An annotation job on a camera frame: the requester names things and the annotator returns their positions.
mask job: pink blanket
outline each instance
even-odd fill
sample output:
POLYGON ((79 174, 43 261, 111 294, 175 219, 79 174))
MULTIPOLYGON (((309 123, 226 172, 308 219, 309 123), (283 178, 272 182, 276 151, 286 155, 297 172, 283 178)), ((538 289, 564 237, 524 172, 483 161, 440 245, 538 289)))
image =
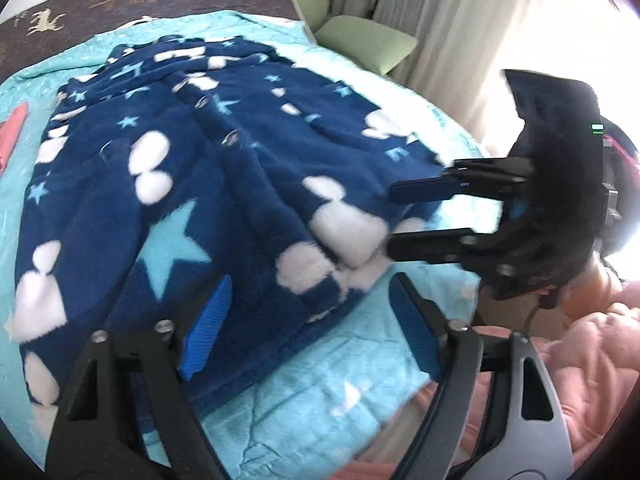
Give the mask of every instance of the pink blanket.
MULTIPOLYGON (((578 467, 600 443, 626 402, 640 372, 640 308, 637 283, 617 292, 606 312, 594 312, 574 322, 559 341, 532 338, 554 382, 569 431, 574 465, 578 467)), ((481 333, 508 336, 500 327, 477 327, 481 333)), ((472 453, 486 404, 490 373, 476 383, 472 411, 461 448, 472 453)), ((427 384, 412 401, 429 405, 437 384, 427 384)), ((392 463, 355 461, 334 479, 386 480, 392 463)))

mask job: bedsheet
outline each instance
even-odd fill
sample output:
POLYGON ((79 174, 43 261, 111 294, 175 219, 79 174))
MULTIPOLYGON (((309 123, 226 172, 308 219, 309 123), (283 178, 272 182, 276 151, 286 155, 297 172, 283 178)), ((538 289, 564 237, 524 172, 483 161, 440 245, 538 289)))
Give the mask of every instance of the bedsheet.
MULTIPOLYGON (((24 99, 30 102, 20 141, 0 179, 0 319, 14 303, 12 275, 18 219, 31 177, 40 133, 55 106, 56 89, 70 77, 87 75, 120 43, 146 43, 180 31, 185 36, 235 36, 272 44, 281 56, 333 80, 344 80, 370 101, 392 110, 446 164, 454 158, 482 156, 471 137, 436 107, 394 83, 364 72, 348 60, 311 44, 298 22, 273 23, 231 11, 143 23, 100 34, 0 86, 0 118, 24 99)), ((444 203, 427 228, 495 227, 497 205, 460 196, 444 203)), ((407 272, 425 297, 449 317, 470 319, 477 278, 456 266, 394 266, 367 297, 329 335, 225 406, 202 419, 222 462, 233 478, 323 478, 347 463, 380 424, 426 380, 415 365, 386 299, 394 270, 407 272), (305 431, 300 431, 300 421, 305 431)), ((18 443, 44 464, 47 421, 31 413, 18 347, 0 330, 0 416, 18 443)), ((155 434, 145 436, 150 454, 162 460, 155 434)))

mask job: green pillow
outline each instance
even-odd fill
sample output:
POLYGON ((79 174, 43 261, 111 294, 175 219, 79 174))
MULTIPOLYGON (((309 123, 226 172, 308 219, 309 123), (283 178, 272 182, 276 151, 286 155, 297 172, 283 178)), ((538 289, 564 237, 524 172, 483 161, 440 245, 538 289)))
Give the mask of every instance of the green pillow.
POLYGON ((318 30, 326 20, 330 0, 296 0, 296 2, 309 28, 313 32, 318 30))
POLYGON ((315 37, 320 45, 380 75, 390 72, 418 43, 404 32, 355 16, 335 16, 315 37))

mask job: star pattern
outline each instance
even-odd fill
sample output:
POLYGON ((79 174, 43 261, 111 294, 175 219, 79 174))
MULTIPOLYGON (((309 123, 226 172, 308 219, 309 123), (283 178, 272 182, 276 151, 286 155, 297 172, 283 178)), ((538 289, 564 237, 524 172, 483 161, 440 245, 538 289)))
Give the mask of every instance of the star pattern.
POLYGON ((125 65, 122 67, 122 69, 119 72, 116 72, 115 74, 113 74, 109 79, 116 79, 121 75, 129 74, 131 72, 133 72, 134 76, 139 76, 141 73, 140 67, 142 67, 143 63, 144 61, 140 61, 133 65, 125 65))
POLYGON ((176 261, 208 264, 209 255, 193 238, 186 235, 196 200, 189 200, 149 230, 140 249, 138 261, 146 267, 149 284, 160 301, 176 261))
POLYGON ((126 116, 121 121, 119 121, 117 124, 120 125, 120 129, 121 130, 124 130, 124 128, 126 128, 127 126, 138 126, 138 119, 139 119, 139 117, 126 116))
POLYGON ((129 90, 125 92, 124 98, 129 99, 133 94, 137 94, 138 92, 149 92, 151 88, 149 86, 141 86, 140 88, 134 88, 133 90, 129 90))
POLYGON ((78 90, 74 90, 73 92, 71 92, 71 95, 69 97, 72 97, 74 99, 74 102, 78 103, 86 99, 86 92, 79 92, 78 90))
POLYGON ((229 110, 229 107, 231 105, 235 105, 237 103, 239 103, 240 101, 223 101, 220 99, 220 97, 218 96, 218 94, 213 94, 213 101, 216 104, 216 108, 218 109, 218 111, 223 114, 223 115, 231 115, 231 110, 229 110))
POLYGON ((397 162, 401 157, 409 155, 409 152, 404 148, 394 148, 385 152, 392 161, 397 162))
POLYGON ((336 88, 334 92, 337 92, 338 94, 340 94, 341 97, 347 97, 353 94, 353 91, 348 86, 340 86, 336 88))
POLYGON ((44 189, 44 182, 39 183, 37 186, 34 184, 29 188, 29 196, 27 200, 33 200, 37 205, 40 205, 40 199, 49 194, 49 191, 44 189))

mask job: bed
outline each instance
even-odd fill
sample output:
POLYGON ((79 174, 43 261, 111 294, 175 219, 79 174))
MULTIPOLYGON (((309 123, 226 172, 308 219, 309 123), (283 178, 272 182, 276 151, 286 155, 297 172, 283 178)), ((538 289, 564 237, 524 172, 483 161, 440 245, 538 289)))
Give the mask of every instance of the bed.
MULTIPOLYGON (((297 67, 342 81, 372 103, 392 110, 394 119, 438 153, 444 164, 484 156, 462 127, 425 99, 309 40, 292 0, 125 0, 127 5, 122 7, 115 5, 122 0, 106 4, 102 2, 107 0, 50 0, 46 5, 41 1, 11 0, 0 15, 0 19, 9 18, 0 25, 0 38, 5 42, 0 52, 6 58, 0 65, 0 80, 5 79, 0 86, 0 119, 20 102, 30 103, 10 164, 0 178, 3 323, 14 308, 16 282, 10 277, 24 191, 42 131, 56 107, 56 91, 69 78, 86 76, 104 65, 118 44, 148 43, 177 31, 185 38, 242 36, 272 46, 297 67), (87 12, 96 14, 90 20, 74 21, 72 13, 77 12, 78 2, 89 1, 94 8, 87 12), (50 9, 45 18, 34 15, 45 9, 50 9), (37 28, 41 23, 45 30, 37 28), (72 27, 72 23, 83 25, 72 27), (24 38, 34 40, 33 48, 24 48, 29 44, 21 43, 24 38), (19 52, 14 48, 18 44, 23 45, 19 52)), ((443 203, 424 227, 470 226, 488 232, 494 229, 497 215, 494 202, 459 196, 443 203)), ((232 478, 325 478, 362 450, 427 380, 388 304, 388 280, 398 270, 407 272, 420 293, 435 301, 448 317, 471 320, 478 285, 475 275, 455 265, 393 265, 322 337, 291 349, 284 364, 265 369, 241 393, 229 399, 221 396, 224 402, 220 400, 214 410, 201 416, 232 478), (305 421, 303 432, 300 420, 305 421)), ((0 356, 0 418, 22 448, 44 466, 52 420, 32 408, 19 346, 5 330, 0 330, 0 356)), ((151 431, 145 441, 150 456, 165 462, 157 435, 151 431)))

